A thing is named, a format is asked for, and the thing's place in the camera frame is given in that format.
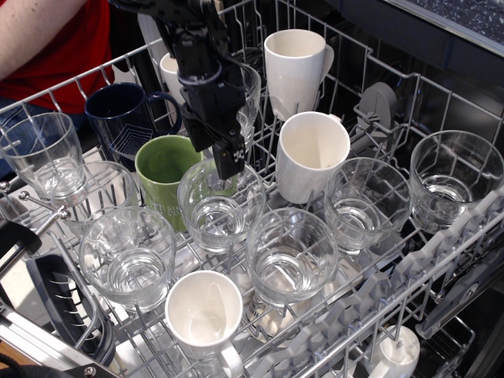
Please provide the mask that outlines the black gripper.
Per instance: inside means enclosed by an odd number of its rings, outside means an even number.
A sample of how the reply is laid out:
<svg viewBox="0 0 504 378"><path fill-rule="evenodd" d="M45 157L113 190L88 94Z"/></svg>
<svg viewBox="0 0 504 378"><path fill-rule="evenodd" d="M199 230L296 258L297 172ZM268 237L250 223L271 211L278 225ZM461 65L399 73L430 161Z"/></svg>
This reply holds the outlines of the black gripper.
<svg viewBox="0 0 504 378"><path fill-rule="evenodd" d="M243 65L237 62L220 64L216 73L185 76L178 73L186 102L182 108L185 128L197 151L213 145L217 174L227 180L245 167L245 141L241 135L224 139L231 130L240 131L237 112L245 105Z"/></svg>

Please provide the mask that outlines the person forearm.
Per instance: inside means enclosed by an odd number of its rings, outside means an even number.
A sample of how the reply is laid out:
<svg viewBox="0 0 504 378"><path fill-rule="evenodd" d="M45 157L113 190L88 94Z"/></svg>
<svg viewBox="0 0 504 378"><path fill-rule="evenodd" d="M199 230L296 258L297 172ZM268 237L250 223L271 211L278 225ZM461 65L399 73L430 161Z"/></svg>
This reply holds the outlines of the person forearm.
<svg viewBox="0 0 504 378"><path fill-rule="evenodd" d="M28 78L63 70L61 46L43 51L86 5L85 1L5 1L1 4L1 79L23 67Z"/></svg>

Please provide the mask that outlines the white mug behind arm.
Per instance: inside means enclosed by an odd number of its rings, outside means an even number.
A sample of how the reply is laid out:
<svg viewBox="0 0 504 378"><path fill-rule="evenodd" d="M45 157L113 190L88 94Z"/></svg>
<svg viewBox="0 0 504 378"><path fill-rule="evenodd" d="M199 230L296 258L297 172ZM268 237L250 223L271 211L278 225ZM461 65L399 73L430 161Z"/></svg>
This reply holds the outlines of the white mug behind arm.
<svg viewBox="0 0 504 378"><path fill-rule="evenodd" d="M178 64L176 59L170 53L165 54L159 63L159 68L170 95L180 105L184 104L184 98L181 94L182 84L178 79Z"/></svg>

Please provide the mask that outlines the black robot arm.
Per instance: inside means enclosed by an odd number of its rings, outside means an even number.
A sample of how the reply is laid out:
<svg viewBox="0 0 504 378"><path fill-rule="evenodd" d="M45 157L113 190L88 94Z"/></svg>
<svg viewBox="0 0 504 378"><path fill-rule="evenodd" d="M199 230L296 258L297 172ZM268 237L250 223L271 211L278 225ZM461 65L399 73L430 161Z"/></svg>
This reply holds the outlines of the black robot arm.
<svg viewBox="0 0 504 378"><path fill-rule="evenodd" d="M245 139L237 119L245 106L242 64L228 52L228 31L212 1L115 1L152 17L178 64L184 127L196 151L211 149L218 176L242 172Z"/></svg>

